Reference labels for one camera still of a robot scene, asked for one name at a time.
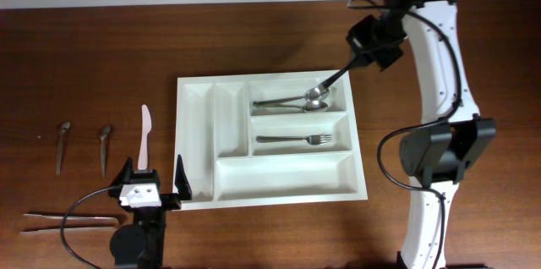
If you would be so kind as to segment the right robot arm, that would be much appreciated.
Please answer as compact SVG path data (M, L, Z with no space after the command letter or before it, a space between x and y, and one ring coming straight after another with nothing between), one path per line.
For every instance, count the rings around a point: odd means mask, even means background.
M419 125L396 129L378 144L400 137L399 158L409 182L381 172L408 190L407 235L398 251L399 268L444 268L451 203L465 172L493 140L495 121L483 118L465 75L457 37L456 0L349 0L350 9L380 11L347 33L352 57L347 69L372 63L389 68L409 41L422 100Z

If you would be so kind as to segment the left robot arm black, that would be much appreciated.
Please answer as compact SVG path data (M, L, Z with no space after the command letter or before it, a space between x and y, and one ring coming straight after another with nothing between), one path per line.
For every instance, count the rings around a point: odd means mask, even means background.
M131 158L124 163L111 186L108 195L133 214L133 222L116 230L110 240L115 267L162 267L167 213L181 209L184 201L192 199L182 157L177 156L175 193L161 193L158 172L133 169Z

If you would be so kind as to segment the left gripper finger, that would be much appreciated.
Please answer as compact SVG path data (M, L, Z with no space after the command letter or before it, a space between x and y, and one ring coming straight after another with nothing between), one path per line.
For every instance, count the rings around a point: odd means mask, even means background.
M126 162L123 164L122 169L111 182L111 187L121 187L125 184L128 184L131 180L131 175L133 172L133 159L129 157Z
M193 193L185 173L183 158L180 154L177 155L174 185L177 189L179 200L192 200Z

